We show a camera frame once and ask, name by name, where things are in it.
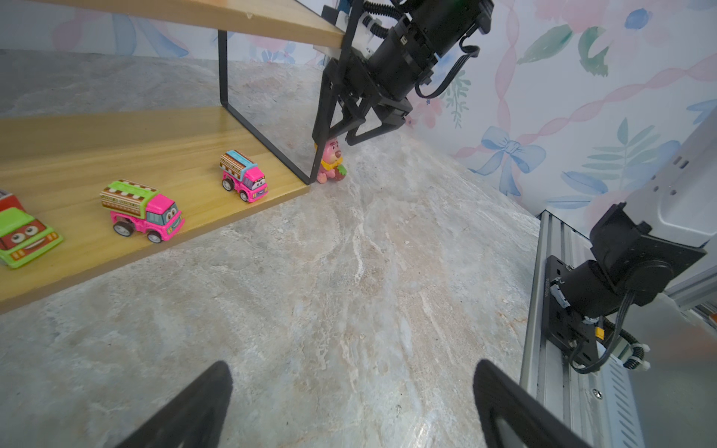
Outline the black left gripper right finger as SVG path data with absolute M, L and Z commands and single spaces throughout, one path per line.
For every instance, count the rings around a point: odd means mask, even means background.
M 487 446 L 587 446 L 491 361 L 477 363 L 472 387 Z

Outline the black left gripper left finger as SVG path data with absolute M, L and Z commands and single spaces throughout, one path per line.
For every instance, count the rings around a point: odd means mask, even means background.
M 232 392 L 230 368 L 219 360 L 119 446 L 217 447 Z

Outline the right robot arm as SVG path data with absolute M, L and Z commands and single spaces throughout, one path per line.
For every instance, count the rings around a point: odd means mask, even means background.
M 499 1 L 405 130 L 580 233 L 645 185 L 716 108 L 713 1 Z

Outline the colourful robot toy green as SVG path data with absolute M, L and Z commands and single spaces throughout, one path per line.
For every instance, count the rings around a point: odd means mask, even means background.
M 113 230 L 120 236 L 142 233 L 153 244 L 179 234 L 186 220 L 174 200 L 158 189 L 120 179 L 100 193 L 102 207 L 110 211 Z

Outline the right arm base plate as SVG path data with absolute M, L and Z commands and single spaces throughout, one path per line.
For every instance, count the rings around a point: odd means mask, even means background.
M 541 329 L 547 341 L 556 346 L 563 355 L 570 357 L 582 343 L 573 361 L 586 365 L 598 360 L 599 351 L 595 325 L 584 323 L 579 313 L 574 313 L 563 299 L 556 298 L 551 287 L 558 283 L 569 267 L 558 257 L 549 256 L 545 261 L 543 291 L 543 324 Z

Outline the colourful robot toy pink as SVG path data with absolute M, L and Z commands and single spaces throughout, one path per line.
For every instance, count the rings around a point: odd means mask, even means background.
M 245 203 L 255 203 L 268 193 L 266 177 L 259 166 L 242 153 L 229 150 L 220 157 L 222 188 L 236 192 Z

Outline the brown green robot toy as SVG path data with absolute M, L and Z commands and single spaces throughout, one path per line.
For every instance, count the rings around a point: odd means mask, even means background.
M 63 242 L 52 227 L 28 214 L 16 195 L 1 190 L 1 263 L 18 269 Z

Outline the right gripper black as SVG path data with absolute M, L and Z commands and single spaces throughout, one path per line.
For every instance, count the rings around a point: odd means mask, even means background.
M 332 125 L 338 104 L 344 116 Z M 351 52 L 343 72 L 337 59 L 330 58 L 325 65 L 312 137 L 317 147 L 342 134 L 347 134 L 345 141 L 349 146 L 358 145 L 397 131 L 405 125 L 405 118 L 412 110 L 406 97 L 394 99 L 373 78 L 365 59 Z M 367 127 L 371 114 L 378 123 Z

